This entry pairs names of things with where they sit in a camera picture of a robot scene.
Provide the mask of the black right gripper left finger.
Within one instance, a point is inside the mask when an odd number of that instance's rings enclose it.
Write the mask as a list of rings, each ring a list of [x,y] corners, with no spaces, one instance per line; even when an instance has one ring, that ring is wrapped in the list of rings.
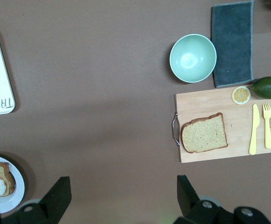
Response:
[[[2,224],[57,224],[71,202],[70,178],[60,177],[38,202],[22,206],[1,220]]]

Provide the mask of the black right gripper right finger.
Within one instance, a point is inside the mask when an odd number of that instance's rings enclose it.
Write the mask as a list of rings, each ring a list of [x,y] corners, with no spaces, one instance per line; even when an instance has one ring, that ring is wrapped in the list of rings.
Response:
[[[233,224],[234,215],[213,201],[200,199],[186,175],[177,176],[177,200],[182,216],[176,224]]]

